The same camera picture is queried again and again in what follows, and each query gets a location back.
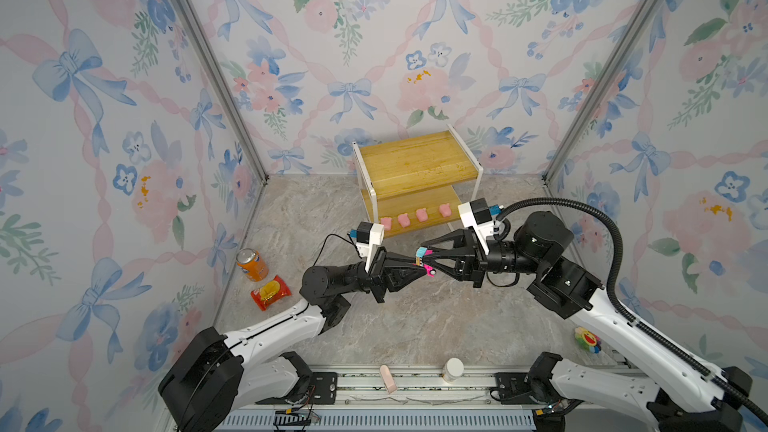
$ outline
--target gray floor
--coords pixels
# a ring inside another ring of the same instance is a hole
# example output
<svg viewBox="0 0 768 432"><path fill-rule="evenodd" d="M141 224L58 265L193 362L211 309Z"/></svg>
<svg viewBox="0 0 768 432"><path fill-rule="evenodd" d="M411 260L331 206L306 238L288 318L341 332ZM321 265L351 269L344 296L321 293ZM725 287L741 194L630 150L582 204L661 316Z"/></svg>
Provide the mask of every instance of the gray floor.
<svg viewBox="0 0 768 432"><path fill-rule="evenodd" d="M471 185L456 187L462 200L469 199ZM543 194L538 177L490 176L483 178L478 197L485 197L489 205L508 205ZM294 295L262 312L250 292L266 281L255 284L236 273L216 323L222 332L247 327L293 305L300 298L302 274L315 260L323 238L330 232L344 235L366 217L357 181L347 176L273 176L259 208L246 245L261 252L270 267L268 278L278 274ZM510 216L513 229L526 212ZM385 239L384 245L410 255L421 241L448 232L448 226L437 226ZM331 237L318 263L358 261L350 245ZM530 281L523 277L512 288L494 288L486 282L476 289L438 273L388 293L384 304L369 294L352 294L348 297L352 307L340 325L293 350L315 365L443 365L458 357L466 365L530 366L542 351L587 365L614 364L603 352L589 354L578 348L575 324L533 300L525 290Z"/></svg>

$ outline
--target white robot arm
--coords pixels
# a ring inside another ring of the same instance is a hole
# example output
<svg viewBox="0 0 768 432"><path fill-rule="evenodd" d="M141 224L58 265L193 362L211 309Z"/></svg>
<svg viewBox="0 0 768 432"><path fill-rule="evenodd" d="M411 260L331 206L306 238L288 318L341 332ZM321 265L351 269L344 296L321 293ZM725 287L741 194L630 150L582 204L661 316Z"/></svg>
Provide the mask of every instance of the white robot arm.
<svg viewBox="0 0 768 432"><path fill-rule="evenodd" d="M578 208L608 227L614 240L614 263L606 287L562 257L573 234L551 212L534 212L515 232L514 240L505 240L510 232L505 217L538 205ZM619 302L614 288L621 238L601 211L558 198L528 199L503 210L489 208L485 199L479 199L461 204L458 210L465 228L424 242L422 249L431 252L420 249L420 262L387 252L381 247L383 226L361 222L356 246L362 262L307 269L300 292L303 300L264 322L224 335L213 328L201 331L158 388L180 432L209 432L230 410L267 398L281 398L288 404L306 402L312 393L312 373L303 360L289 352L266 361L295 342L336 326L350 307L342 294L363 291L384 302L386 292L396 292L425 275L423 264L456 280L473 282L476 288L488 273L534 274L528 290L538 302L609 342L648 376L628 378L543 352L525 378L527 389L517 390L515 397L508 390L498 390L503 404L512 404L521 395L544 404L569 404L564 410L542 409L537 420L562 420L581 401L637 418L661 432L740 432L737 409L742 404L768 420L748 399L751 378L742 370L705 362ZM504 233L494 234L494 226L500 224ZM438 246L445 242L452 246Z"/></svg>

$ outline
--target snack bag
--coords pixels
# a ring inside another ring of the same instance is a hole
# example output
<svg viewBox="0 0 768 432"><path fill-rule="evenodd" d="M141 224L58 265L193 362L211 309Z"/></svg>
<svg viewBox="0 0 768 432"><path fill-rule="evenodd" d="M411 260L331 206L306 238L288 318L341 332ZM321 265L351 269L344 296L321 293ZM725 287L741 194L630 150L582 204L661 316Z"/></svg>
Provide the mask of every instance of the snack bag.
<svg viewBox="0 0 768 432"><path fill-rule="evenodd" d="M256 305L263 311L265 311L270 304L287 295L291 295L290 289L284 283L283 279L277 275L275 275L273 280L264 284L264 286L258 290L250 293L250 296L254 299Z"/></svg>

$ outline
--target wooden shelf board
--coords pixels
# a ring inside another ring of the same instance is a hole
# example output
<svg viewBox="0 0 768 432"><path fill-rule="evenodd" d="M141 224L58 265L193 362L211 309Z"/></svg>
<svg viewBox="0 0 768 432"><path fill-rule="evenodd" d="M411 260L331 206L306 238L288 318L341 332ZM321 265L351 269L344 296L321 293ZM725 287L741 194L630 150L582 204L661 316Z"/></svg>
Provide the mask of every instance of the wooden shelf board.
<svg viewBox="0 0 768 432"><path fill-rule="evenodd" d="M363 194L362 199L366 203L366 208L368 209L368 214L371 220L373 220L373 208L371 206L370 197L368 194ZM429 190L408 194L408 196L379 200L379 219L381 219L381 217L392 217L392 230L384 232L384 236L394 237L395 235L405 234L406 232L413 232L415 230L461 220L458 215L458 205L460 203L461 201L458 199L456 192L451 186L430 188ZM451 204L452 214L450 216L443 217L440 214L438 208L442 204ZM427 209L428 219L424 222L419 222L416 218L416 210L424 207ZM404 228L401 227L400 222L397 221L397 216L405 212L408 212L408 217L411 219L411 225Z"/></svg>
<svg viewBox="0 0 768 432"><path fill-rule="evenodd" d="M448 131L363 147L360 153L379 201L478 177Z"/></svg>

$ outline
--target wires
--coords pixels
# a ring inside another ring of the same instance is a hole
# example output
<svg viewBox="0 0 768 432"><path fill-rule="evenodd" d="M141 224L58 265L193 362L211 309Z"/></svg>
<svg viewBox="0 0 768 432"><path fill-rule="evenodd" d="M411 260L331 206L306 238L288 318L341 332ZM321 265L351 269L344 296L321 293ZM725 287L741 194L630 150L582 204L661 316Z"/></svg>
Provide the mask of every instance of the wires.
<svg viewBox="0 0 768 432"><path fill-rule="evenodd" d="M338 238L340 238L341 240L343 240L344 242L346 242L347 244L350 244L351 246L353 246L353 247L355 248L355 253L357 253L357 256L358 256L358 257L360 257L360 253L357 251L357 246L355 245L355 243L354 243L354 242L352 242L352 238L350 238L349 240L347 240L346 238L342 237L341 235L337 235L337 234L328 234L328 235L326 235L326 239L325 239L324 241L322 241L322 246L320 247L320 252L318 252L318 253L317 253L317 257L315 258L315 263L313 263L313 264L312 264L312 266L313 266L313 267L314 267L315 265L317 265L317 261L320 259L320 256L321 256L321 254L322 254L322 250L323 250L323 249L326 247L326 242L328 242L328 239L329 239L331 236L333 236L333 237L338 237Z"/></svg>
<svg viewBox="0 0 768 432"><path fill-rule="evenodd" d="M618 297L616 296L616 282L618 280L619 269L621 267L621 259L624 256L624 243L621 240L621 234L619 232L619 228L616 226L614 221L611 220L608 214L601 211L599 208L588 206L587 204L584 204L582 202L578 202L575 200L571 200L570 198L536 197L536 198L527 198L525 200L521 200L520 202L516 202L511 206L504 208L496 216L496 220L503 221L506 216L513 213L515 210L518 210L524 207L530 207L530 206L561 206L561 207L575 208L576 210L581 210L582 212L586 212L590 216L593 216L597 220L602 222L603 225L608 229L608 233L610 234L610 239L614 243L614 256L610 263L608 280L605 283L605 291L608 294L608 300L610 300L610 303L614 306L614 309L616 310L616 312L618 312L620 315L626 318L631 324L634 323L635 327L645 332L646 335L648 335L653 340L657 341L659 344L664 346L667 350L675 354L680 360L682 360L683 362L691 366L692 369L699 372L702 376L704 376L703 378L708 378L709 376L712 375L712 370L708 369L707 366L705 366L704 364L696 360L693 356L688 354L686 350L683 350L677 347L677 345L674 342L666 339L666 337L659 334L659 332L656 331L654 328L652 328L645 322L638 320L638 317L632 314L631 312L629 312L626 309L626 307L619 301ZM720 379L719 377L712 378L712 383L715 384L717 387L723 389L728 394L730 394L745 408L747 408L750 412L752 412L755 416L757 416L757 418L759 418L765 425L768 425L768 414L766 414L766 412L763 411L761 408L758 408L757 405L755 405L755 403L752 402L749 398L744 396L735 388L731 387L730 384Z"/></svg>

